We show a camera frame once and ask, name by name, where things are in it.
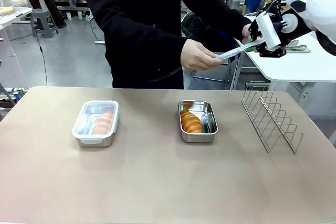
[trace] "clear plastic lid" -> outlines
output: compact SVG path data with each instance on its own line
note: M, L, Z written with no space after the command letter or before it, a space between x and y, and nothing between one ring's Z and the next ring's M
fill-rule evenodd
M77 139L104 139L117 130L119 105L116 101L87 101L83 104L72 134Z

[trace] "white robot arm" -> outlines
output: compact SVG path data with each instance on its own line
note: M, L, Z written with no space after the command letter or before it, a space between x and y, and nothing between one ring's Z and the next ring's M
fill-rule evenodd
M336 56L335 0L286 0L291 7L281 12L281 0L274 1L251 25L253 39L263 35L266 43L257 47L261 57L281 57L285 46L308 32L315 31L321 46ZM274 46L280 49L272 51Z

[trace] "wire rack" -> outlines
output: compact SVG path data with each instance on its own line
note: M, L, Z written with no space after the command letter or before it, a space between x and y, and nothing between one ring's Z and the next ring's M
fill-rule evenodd
M303 133L298 132L298 126L287 116L273 92L267 91L265 82L253 82L253 85L245 90L241 102L266 151L270 153L279 139L284 138L296 154Z

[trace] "hand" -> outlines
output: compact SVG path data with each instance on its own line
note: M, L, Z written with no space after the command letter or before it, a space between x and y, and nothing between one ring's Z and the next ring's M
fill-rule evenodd
M188 39L182 49L181 64L189 71L208 70L220 66L223 61L201 43Z
M248 30L250 26L251 24L244 26L243 31L241 32L243 35L243 40L242 40L243 44L246 44L250 40L249 36L251 35L251 32Z

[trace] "stainless steel container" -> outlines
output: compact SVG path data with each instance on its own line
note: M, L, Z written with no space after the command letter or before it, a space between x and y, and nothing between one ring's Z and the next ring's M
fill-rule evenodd
M181 101L178 103L181 138L187 143L211 143L218 132L214 112L205 101ZM189 111L201 120L202 133L188 133L182 129L181 111Z
M109 131L104 135L94 134L94 122L104 113L111 112ZM119 120L119 105L116 101L88 101L82 106L72 129L73 136L82 147L108 147L113 142Z

